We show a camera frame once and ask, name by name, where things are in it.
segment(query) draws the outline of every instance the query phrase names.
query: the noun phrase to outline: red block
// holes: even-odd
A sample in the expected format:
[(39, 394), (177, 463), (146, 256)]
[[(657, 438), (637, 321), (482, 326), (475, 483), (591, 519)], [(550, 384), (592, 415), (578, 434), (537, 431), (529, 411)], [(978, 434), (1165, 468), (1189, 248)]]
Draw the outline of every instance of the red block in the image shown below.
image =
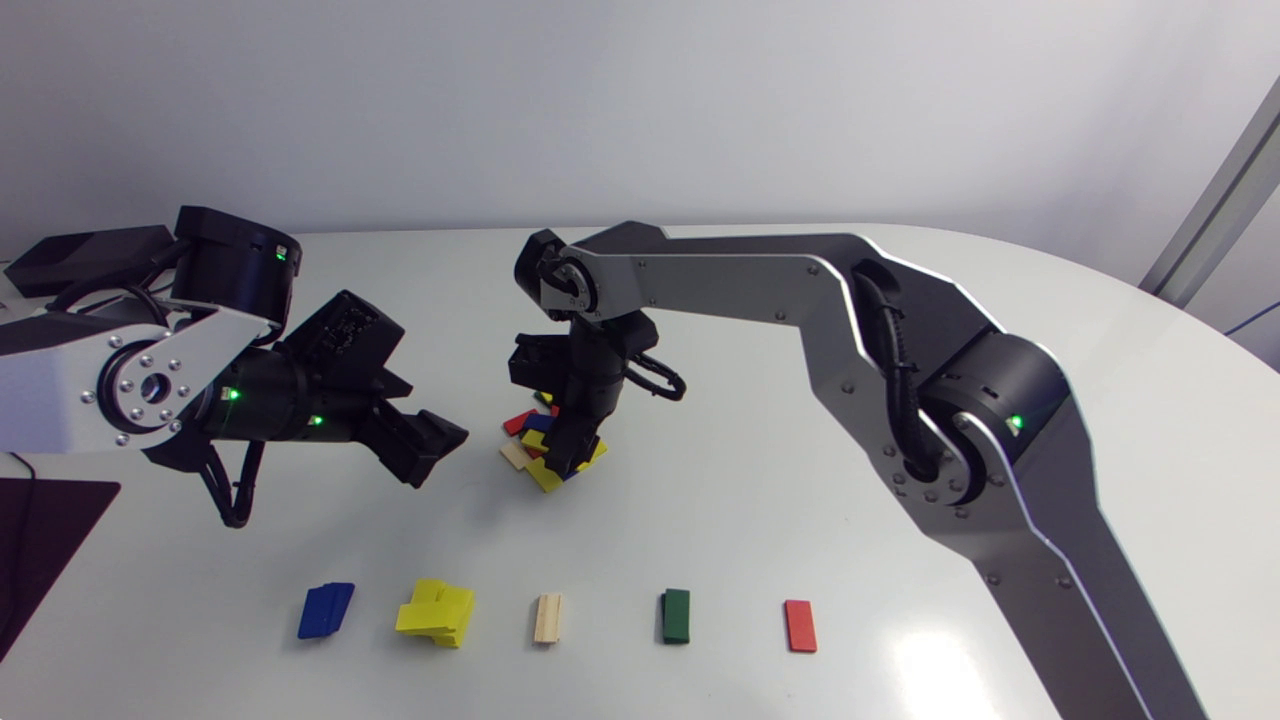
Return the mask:
[(515, 418), (503, 423), (502, 429), (508, 436), (518, 436), (520, 430), (525, 429), (525, 418), (532, 415), (534, 413), (538, 413), (538, 410), (530, 410), (529, 413), (521, 413), (520, 415), (516, 415)]
[(788, 600), (787, 641), (791, 652), (818, 652), (818, 635), (813, 632), (813, 607), (808, 600)]

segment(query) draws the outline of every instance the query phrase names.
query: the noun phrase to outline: robotic arm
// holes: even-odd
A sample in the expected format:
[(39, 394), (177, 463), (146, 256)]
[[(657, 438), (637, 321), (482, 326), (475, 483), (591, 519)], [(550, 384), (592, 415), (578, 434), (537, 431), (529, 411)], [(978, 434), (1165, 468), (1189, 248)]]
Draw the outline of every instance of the robotic arm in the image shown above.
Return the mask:
[[(466, 439), (426, 410), (390, 405), (412, 391), (384, 368), (404, 331), (356, 295), (339, 292), (275, 342), (302, 259), (296, 240), (191, 206), (174, 236), (155, 227), (45, 238), (6, 270), (28, 296), (58, 297), (45, 314), (0, 325), (0, 450), (142, 450), (198, 473), (223, 523), (241, 528), (268, 442), (355, 441), (416, 488)], [(142, 260), (114, 266), (131, 245)], [(156, 300), (146, 287), (172, 266), (170, 297)], [(119, 301), (72, 311), (115, 287)], [(238, 483), (214, 439), (248, 443)]]
[[(512, 382), (550, 392), (561, 475), (625, 379), (678, 400), (646, 307), (800, 329), (810, 387), (924, 534), (974, 564), (1064, 717), (1206, 717), (1097, 502), (1057, 363), (946, 278), (852, 234), (672, 240), (625, 223), (534, 234), (516, 282), (568, 336), (520, 336)], [(662, 388), (630, 363), (662, 375)]]

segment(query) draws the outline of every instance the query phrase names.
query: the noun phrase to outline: green block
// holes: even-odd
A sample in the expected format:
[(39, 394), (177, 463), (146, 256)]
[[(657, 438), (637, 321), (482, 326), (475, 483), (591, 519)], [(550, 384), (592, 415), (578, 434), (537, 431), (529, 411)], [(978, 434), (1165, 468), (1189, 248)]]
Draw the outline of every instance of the green block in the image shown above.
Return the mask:
[(667, 588), (662, 593), (662, 642), (686, 644), (689, 642), (689, 591)]

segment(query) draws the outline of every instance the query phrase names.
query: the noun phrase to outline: table surface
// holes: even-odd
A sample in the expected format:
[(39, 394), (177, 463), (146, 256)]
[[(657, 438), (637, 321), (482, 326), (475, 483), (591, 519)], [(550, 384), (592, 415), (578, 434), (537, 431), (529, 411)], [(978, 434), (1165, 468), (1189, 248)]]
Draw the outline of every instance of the table surface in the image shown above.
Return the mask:
[[(833, 229), (954, 278), (1056, 354), (1103, 511), (1206, 708), (1274, 712), (1276, 374), (1129, 286), (993, 240), (668, 232)], [(229, 530), (196, 477), (138, 452), (32, 457), (124, 488), (0, 665), (0, 717), (1056, 717), (972, 566), (915, 530), (812, 396), (794, 328), (653, 313), (686, 400), (630, 388), (608, 455), (552, 495), (513, 471), (499, 423), (532, 402), (507, 380), (512, 340), (563, 331), (511, 281), (527, 234), (300, 237), (292, 324), (361, 295), (407, 329), (398, 405), (471, 429), (419, 491), (358, 446), (273, 445), (252, 521)], [(463, 648), (393, 632), (422, 577), (475, 589)], [(298, 641), (326, 582), (356, 584), (342, 630)], [(667, 587), (692, 591), (689, 646), (657, 638)], [(539, 648), (545, 592), (564, 593), (562, 639)], [(787, 598), (813, 602), (818, 653), (787, 652)]]

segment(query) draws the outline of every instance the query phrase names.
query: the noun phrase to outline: black mat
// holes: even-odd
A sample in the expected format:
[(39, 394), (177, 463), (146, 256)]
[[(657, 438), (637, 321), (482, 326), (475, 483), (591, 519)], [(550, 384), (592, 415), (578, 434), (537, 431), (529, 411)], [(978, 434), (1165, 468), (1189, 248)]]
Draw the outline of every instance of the black mat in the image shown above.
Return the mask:
[(0, 660), (119, 483), (0, 478)]

